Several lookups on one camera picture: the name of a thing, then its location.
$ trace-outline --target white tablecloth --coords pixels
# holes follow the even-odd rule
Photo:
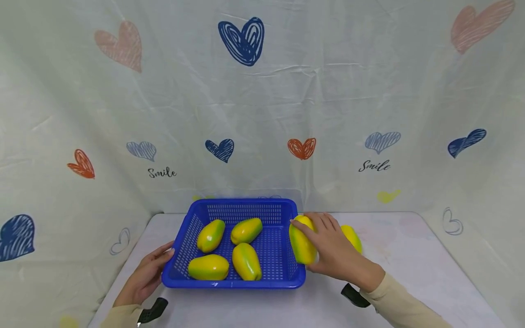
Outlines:
[[[363,253],[453,327],[504,327],[474,285],[415,213],[333,213],[356,230]],[[175,239],[183,214],[155,215],[117,276],[89,327],[98,327],[140,260]],[[360,309],[340,292],[345,283],[308,273],[296,290],[175,290],[161,285],[169,301],[163,315],[141,327],[183,328],[383,328],[390,325],[369,306]]]

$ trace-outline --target wrist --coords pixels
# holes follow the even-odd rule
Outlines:
[[[347,281],[353,283],[365,293],[376,290],[385,278],[385,270],[366,257],[362,257],[358,263],[353,263],[353,270],[349,274]]]
[[[113,303],[113,307],[116,308],[118,306],[132,305],[132,304],[136,304],[133,294],[128,293],[126,291],[126,287],[124,286],[124,288],[120,291],[119,295],[115,299]]]

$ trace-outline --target fabric backdrop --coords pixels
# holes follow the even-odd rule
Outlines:
[[[0,4],[2,327],[86,326],[155,213],[414,211],[525,322],[522,0]]]

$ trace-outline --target orange heart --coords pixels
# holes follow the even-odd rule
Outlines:
[[[140,66],[142,43],[140,42],[139,30],[132,22],[125,20],[120,23],[118,39],[109,32],[97,30],[95,42],[109,58],[139,73],[142,72]]]
[[[77,161],[76,164],[69,163],[67,167],[70,168],[76,174],[83,176],[86,179],[95,178],[95,171],[93,169],[93,165],[91,165],[91,161],[89,161],[89,158],[85,152],[83,152],[80,149],[75,150],[75,160]]]
[[[494,2],[479,15],[472,6],[463,8],[450,31],[450,40],[460,54],[464,54],[474,43],[494,32],[509,18],[516,3],[513,0]]]
[[[316,149],[316,143],[316,138],[306,139],[304,144],[297,139],[290,139],[288,140],[288,150],[300,160],[307,160],[312,156],[313,151]]]

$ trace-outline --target yellow-green papaya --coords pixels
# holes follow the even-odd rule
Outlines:
[[[224,280],[228,270],[228,260],[217,254],[197,257],[188,264],[188,274],[197,280]]]
[[[261,280],[263,272],[255,249],[245,242],[241,242],[233,249],[232,262],[235,271],[243,280]]]
[[[361,245],[361,240],[359,239],[359,236],[355,233],[354,228],[352,228],[351,226],[341,226],[341,230],[343,230],[343,234],[348,239],[348,241],[352,243],[354,248],[359,253],[363,253],[363,246]]]
[[[241,221],[233,227],[232,230],[232,243],[235,245],[241,242],[251,243],[259,235],[263,229],[263,223],[259,218],[252,218]]]
[[[213,252],[221,243],[224,228],[226,228],[224,221],[211,221],[201,230],[201,233],[198,234],[197,248],[203,253]]]
[[[301,222],[308,226],[308,228],[315,231],[312,220],[304,215],[298,215],[294,220]],[[299,231],[296,227],[290,224],[288,228],[288,235],[290,236],[290,243],[292,244],[293,254],[295,255],[297,263],[312,264],[317,257],[317,250],[312,242]]]

